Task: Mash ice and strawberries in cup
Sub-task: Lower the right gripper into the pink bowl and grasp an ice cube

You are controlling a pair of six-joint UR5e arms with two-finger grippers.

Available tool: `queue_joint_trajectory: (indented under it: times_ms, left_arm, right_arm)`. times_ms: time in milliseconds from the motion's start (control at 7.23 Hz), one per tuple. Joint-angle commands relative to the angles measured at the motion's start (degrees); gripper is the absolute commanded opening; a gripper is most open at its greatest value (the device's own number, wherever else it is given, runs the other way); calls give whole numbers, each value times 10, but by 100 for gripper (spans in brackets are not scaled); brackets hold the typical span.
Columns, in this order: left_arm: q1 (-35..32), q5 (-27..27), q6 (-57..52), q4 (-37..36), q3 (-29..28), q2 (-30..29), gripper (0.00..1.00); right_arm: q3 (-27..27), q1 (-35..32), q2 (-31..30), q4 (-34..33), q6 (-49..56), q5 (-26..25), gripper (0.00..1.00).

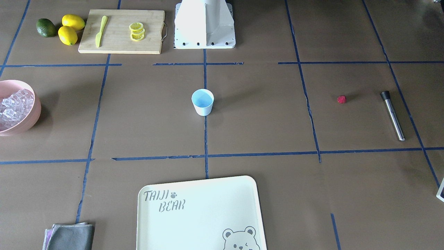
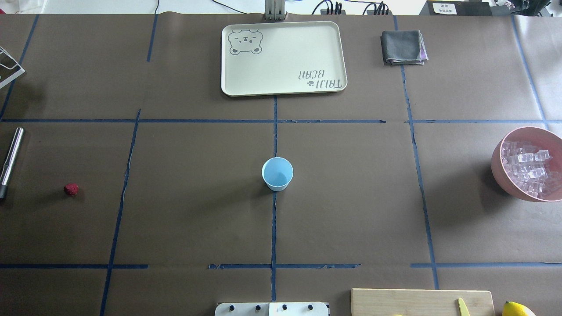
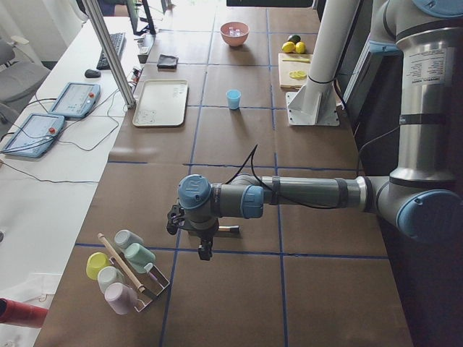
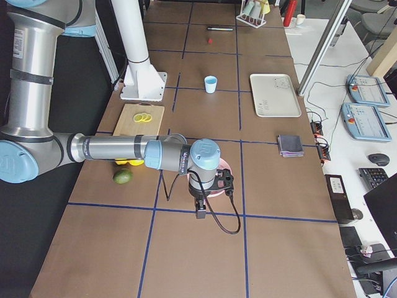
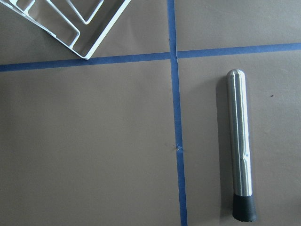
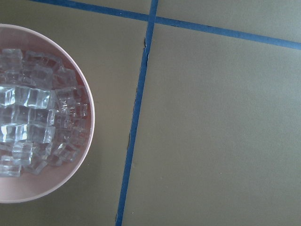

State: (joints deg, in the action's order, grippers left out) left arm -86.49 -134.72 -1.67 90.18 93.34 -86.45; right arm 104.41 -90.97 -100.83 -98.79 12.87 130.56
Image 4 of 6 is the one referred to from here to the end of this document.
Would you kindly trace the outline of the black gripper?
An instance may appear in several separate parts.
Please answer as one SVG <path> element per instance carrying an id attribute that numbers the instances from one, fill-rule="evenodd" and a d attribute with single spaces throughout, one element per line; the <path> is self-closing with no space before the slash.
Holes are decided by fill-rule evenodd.
<path id="1" fill-rule="evenodd" d="M 205 205 L 205 198 L 201 188 L 196 189 L 189 184 L 189 193 L 194 197 L 195 200 L 195 214 L 196 219 L 203 219 L 206 217 L 207 208 Z"/>

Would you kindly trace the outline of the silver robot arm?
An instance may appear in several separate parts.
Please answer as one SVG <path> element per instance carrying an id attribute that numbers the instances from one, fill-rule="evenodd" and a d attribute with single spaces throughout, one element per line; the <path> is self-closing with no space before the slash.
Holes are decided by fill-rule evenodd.
<path id="1" fill-rule="evenodd" d="M 1 127 L 1 179 L 23 183 L 68 163 L 142 160 L 149 168 L 189 176 L 199 219 L 220 180 L 220 148 L 212 140 L 189 145 L 179 134 L 115 137 L 53 133 L 48 128 L 56 43 L 60 35 L 96 34 L 94 1 L 9 1 L 15 25 L 9 116 Z"/>

